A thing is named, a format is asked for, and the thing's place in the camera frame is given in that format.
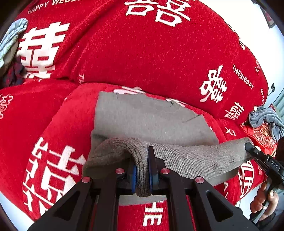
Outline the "right hand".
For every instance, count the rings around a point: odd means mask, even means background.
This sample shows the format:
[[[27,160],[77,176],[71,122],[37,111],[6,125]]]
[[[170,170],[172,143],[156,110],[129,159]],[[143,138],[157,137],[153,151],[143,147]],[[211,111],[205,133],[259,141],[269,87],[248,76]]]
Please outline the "right hand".
[[[252,213],[256,213],[262,209],[262,204],[266,200],[266,190],[267,182],[263,182],[263,184],[260,186],[260,188],[257,191],[257,195],[254,197],[253,201],[250,204],[250,210]],[[276,192],[271,190],[268,195],[268,201],[270,202],[268,208],[265,210],[259,221],[262,221],[273,214],[275,211],[278,202],[279,202],[279,196]]]

